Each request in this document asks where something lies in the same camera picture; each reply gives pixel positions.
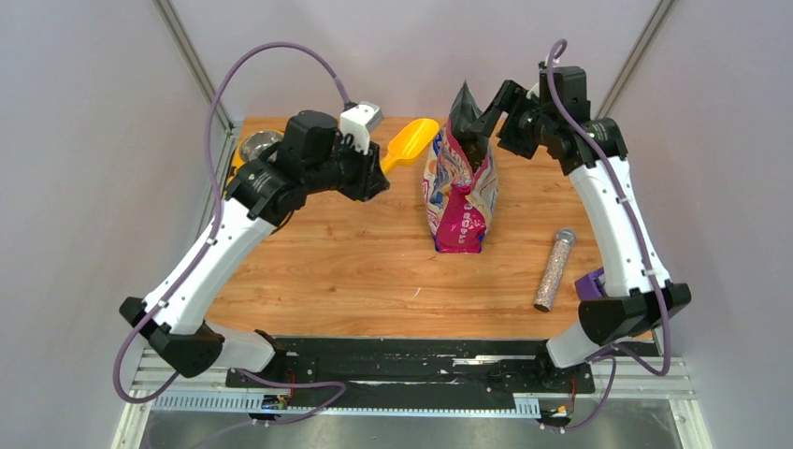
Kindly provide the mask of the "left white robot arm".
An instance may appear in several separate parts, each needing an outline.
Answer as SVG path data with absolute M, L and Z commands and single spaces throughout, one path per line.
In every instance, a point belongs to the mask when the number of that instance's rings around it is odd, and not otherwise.
M 143 298 L 129 297 L 121 316 L 184 378 L 210 368 L 240 368 L 264 386 L 279 384 L 286 361 L 265 332 L 210 323 L 209 306 L 240 264 L 301 209 L 312 194 L 336 191 L 365 202 L 388 189 L 371 133 L 379 107 L 349 104 L 338 118 L 315 110 L 291 117 L 283 133 L 259 144 L 227 184 L 222 216 L 177 267 Z

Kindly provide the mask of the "pink pet food bag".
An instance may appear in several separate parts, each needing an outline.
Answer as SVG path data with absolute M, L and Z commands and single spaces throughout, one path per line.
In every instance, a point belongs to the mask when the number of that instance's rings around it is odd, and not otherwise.
M 438 253 L 480 253 L 491 228 L 498 180 L 490 138 L 466 130 L 482 113 L 464 83 L 430 143 L 422 187 Z

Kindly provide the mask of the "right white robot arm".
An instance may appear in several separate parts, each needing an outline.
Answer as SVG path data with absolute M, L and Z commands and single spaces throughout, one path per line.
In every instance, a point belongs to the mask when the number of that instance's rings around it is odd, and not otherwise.
M 538 385 L 557 390 L 571 367 L 657 328 L 669 347 L 670 319 L 690 303 L 691 291 L 671 279 L 648 236 L 624 137 L 614 119 L 592 118 L 585 71 L 542 67 L 532 89 L 505 80 L 463 129 L 497 136 L 500 148 L 526 159 L 544 147 L 582 200 L 596 238 L 602 276 L 583 278 L 596 293 L 582 297 L 576 322 L 546 342 L 547 356 L 533 367 Z

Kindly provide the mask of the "yellow plastic scoop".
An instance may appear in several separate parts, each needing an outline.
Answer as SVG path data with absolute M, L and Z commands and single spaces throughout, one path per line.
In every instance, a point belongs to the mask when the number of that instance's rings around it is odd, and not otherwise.
M 429 118 L 408 123 L 388 143 L 386 155 L 380 162 L 382 173 L 388 175 L 396 167 L 414 164 L 431 145 L 439 130 L 440 124 Z

